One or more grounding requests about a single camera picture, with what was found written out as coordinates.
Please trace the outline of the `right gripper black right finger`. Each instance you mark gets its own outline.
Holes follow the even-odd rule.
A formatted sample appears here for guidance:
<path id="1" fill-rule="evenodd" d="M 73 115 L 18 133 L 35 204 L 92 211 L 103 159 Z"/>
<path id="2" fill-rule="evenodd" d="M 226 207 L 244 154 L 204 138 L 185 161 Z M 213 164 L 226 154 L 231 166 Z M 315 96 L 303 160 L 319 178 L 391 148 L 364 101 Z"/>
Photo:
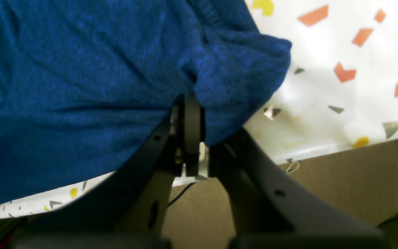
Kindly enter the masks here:
<path id="1" fill-rule="evenodd" d="M 245 129 L 206 147 L 209 177 L 226 190 L 236 229 L 230 249 L 385 249 L 384 234 L 308 192 Z"/>

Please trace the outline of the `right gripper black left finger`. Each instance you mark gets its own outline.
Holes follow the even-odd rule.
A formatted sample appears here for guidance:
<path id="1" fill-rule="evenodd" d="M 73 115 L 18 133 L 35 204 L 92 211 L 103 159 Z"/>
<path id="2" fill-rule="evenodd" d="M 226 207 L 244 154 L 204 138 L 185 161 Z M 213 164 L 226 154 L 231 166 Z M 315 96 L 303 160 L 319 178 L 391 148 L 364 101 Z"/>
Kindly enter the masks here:
<path id="1" fill-rule="evenodd" d="M 199 103 L 180 95 L 145 143 L 87 194 L 18 230 L 14 249 L 170 249 L 161 227 L 175 177 L 199 173 Z"/>

